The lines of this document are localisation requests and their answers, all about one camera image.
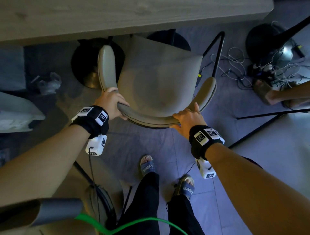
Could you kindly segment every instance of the chair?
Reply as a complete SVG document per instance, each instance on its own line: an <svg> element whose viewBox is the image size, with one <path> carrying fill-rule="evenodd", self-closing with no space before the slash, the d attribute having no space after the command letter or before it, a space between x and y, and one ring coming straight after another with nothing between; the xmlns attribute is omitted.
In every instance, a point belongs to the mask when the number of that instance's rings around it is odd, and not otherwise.
<svg viewBox="0 0 310 235"><path fill-rule="evenodd" d="M202 58L221 37L212 77L206 79L193 99ZM200 111L208 105L216 90L215 74L225 33L220 32L203 55L183 50L150 39L133 36L125 62L116 83L115 57L105 45L98 55L98 74L102 89L118 87L130 104L118 104L129 121L148 128L168 128L178 124L172 114L186 107Z"/></svg>

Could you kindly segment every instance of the black wrist strap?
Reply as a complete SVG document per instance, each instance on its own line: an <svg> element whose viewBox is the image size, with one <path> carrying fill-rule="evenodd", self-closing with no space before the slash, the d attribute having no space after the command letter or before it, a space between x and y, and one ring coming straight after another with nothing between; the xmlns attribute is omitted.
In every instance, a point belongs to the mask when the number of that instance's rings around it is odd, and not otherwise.
<svg viewBox="0 0 310 235"><path fill-rule="evenodd" d="M196 159L200 157L207 161L206 150L215 143L224 144L225 140L220 134L209 126L193 126L189 131L189 142L192 145L191 152Z"/></svg>
<svg viewBox="0 0 310 235"><path fill-rule="evenodd" d="M94 105L82 108L72 119L71 125L82 126L93 139L99 135L106 135L109 130L109 115L104 108Z"/></svg>

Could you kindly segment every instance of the green strap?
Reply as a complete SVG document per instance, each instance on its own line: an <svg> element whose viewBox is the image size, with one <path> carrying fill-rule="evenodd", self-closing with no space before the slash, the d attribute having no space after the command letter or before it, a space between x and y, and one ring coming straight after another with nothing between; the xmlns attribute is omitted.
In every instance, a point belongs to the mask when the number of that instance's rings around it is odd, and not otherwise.
<svg viewBox="0 0 310 235"><path fill-rule="evenodd" d="M140 222L144 222L144 221L148 221L148 220L155 220L155 221L160 221L160 222L164 222L166 224L169 224L171 225L172 227L178 229L180 232L182 232L184 235L188 235L184 230L182 230L180 227L176 226L175 224L167 221L167 220L164 220L164 219L160 219L160 218L155 218L155 217L148 217L148 218L142 218L142 219L137 219L137 220L134 220L132 222L129 222L127 224L124 224L116 229L113 229L113 230L107 230L105 227L103 227L97 220L95 220L93 217L87 215L87 214L84 214L84 213L81 213L79 214L77 217L75 217L75 219L78 219L78 220L82 220L86 223L89 223L91 224L95 229L97 229L100 233L103 233L104 235L112 235L112 234L115 234L129 226L132 226L134 224L137 224L137 223L140 223Z"/></svg>

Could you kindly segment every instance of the wooden tabletop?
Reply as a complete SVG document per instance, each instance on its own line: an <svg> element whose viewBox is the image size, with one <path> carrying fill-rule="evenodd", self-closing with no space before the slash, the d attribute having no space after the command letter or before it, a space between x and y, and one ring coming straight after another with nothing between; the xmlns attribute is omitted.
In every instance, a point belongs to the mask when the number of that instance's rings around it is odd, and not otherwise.
<svg viewBox="0 0 310 235"><path fill-rule="evenodd" d="M264 18L272 0L9 0L0 42L21 45Z"/></svg>

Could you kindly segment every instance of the pants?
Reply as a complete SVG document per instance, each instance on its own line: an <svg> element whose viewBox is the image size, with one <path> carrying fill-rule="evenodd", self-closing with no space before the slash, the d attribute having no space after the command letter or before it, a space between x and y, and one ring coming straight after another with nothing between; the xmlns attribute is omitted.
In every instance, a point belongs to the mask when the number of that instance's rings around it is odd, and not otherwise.
<svg viewBox="0 0 310 235"><path fill-rule="evenodd" d="M157 217L158 204L159 175L150 172L141 180L131 205L120 218L117 226L140 218ZM168 203L168 220L179 226L188 235L204 235L189 200L182 194L173 196ZM116 234L159 235L159 226L157 221L145 221L125 228ZM170 235L181 234L179 230L170 227Z"/></svg>

